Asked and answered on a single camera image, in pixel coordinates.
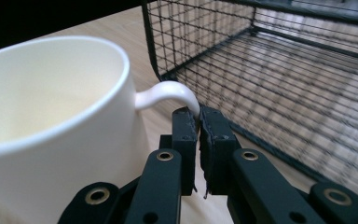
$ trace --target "white mug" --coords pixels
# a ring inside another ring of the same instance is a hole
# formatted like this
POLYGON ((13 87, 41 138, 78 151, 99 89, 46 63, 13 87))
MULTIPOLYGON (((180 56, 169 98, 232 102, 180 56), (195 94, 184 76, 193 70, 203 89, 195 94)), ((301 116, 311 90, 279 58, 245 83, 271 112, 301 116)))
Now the white mug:
POLYGON ((177 82, 136 93, 125 51, 65 36, 0 50, 0 208, 25 223, 56 223, 88 184, 119 188, 150 152, 137 110, 194 94, 177 82))

